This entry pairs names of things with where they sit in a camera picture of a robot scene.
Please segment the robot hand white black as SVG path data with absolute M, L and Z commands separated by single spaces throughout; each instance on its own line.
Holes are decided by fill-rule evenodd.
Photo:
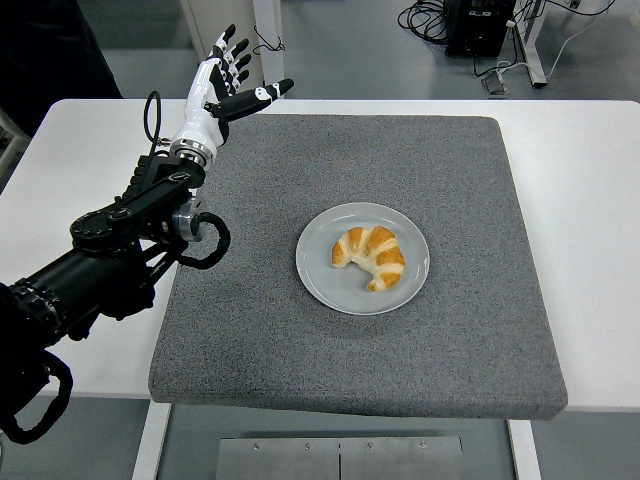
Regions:
M 184 124 L 174 135 L 170 151 L 211 162 L 227 140 L 228 124 L 257 113 L 281 98 L 293 86 L 291 79 L 242 90 L 251 55 L 249 41 L 233 45 L 236 27 L 231 24 L 213 44 L 191 84 L 184 108 Z

